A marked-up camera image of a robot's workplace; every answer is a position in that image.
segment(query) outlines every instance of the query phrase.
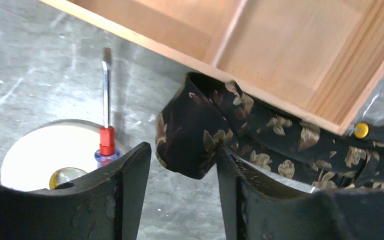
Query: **flathead screwdriver tip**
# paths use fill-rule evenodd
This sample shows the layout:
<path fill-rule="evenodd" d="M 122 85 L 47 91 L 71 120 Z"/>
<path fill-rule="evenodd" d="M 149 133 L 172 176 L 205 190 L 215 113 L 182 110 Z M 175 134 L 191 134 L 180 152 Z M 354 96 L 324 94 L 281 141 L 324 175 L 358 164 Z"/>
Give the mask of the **flathead screwdriver tip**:
<path fill-rule="evenodd" d="M 113 65 L 113 60 L 111 56 L 111 48 L 109 47 L 104 47 L 103 48 L 103 59 L 102 59 L 102 64 L 107 65 L 107 69 L 110 70 L 111 66 Z"/>

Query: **gray floor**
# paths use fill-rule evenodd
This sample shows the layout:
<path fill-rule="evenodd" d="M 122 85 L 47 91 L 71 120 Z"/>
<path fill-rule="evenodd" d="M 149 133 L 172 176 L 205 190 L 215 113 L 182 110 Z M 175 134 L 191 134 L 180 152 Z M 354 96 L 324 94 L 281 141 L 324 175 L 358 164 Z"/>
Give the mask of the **gray floor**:
<path fill-rule="evenodd" d="M 0 0 L 0 168 L 8 149 L 40 126 L 101 123 L 103 47 L 114 58 L 112 125 L 128 148 L 153 143 L 155 117 L 189 68 L 37 0 Z M 361 118 L 384 124 L 384 78 Z M 138 239 L 225 239 L 215 169 L 193 180 L 153 157 Z"/>

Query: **yellow button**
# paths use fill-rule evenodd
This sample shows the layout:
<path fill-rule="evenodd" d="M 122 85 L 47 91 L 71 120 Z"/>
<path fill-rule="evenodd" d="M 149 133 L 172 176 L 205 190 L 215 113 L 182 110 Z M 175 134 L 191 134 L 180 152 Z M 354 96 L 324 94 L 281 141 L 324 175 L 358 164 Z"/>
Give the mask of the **yellow button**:
<path fill-rule="evenodd" d="M 354 136 L 358 139 L 364 139 L 369 134 L 369 125 L 359 122 L 355 125 Z"/>

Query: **fabric fold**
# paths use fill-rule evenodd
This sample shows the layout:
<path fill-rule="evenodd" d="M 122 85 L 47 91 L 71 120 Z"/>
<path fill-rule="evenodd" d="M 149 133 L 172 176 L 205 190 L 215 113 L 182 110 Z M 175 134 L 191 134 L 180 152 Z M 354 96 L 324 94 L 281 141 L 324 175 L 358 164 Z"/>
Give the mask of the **fabric fold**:
<path fill-rule="evenodd" d="M 270 109 L 234 81 L 196 72 L 158 115 L 155 140 L 159 162 L 194 179 L 205 176 L 225 145 L 254 165 L 319 188 L 384 188 L 384 148 L 362 142 Z"/>

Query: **wooden panel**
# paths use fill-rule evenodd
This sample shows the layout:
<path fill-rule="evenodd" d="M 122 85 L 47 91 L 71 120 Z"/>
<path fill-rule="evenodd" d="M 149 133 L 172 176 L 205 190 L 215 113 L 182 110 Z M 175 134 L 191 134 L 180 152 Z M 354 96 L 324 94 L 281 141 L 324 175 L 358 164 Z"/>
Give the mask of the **wooden panel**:
<path fill-rule="evenodd" d="M 226 31 L 237 0 L 70 0 L 158 43 L 204 60 Z"/>
<path fill-rule="evenodd" d="M 307 109 L 348 125 L 383 74 L 384 1 L 376 0 L 347 38 Z"/>
<path fill-rule="evenodd" d="M 218 67 L 305 109 L 371 2 L 250 0 Z"/>
<path fill-rule="evenodd" d="M 342 134 L 384 75 L 384 0 L 41 0 Z"/>

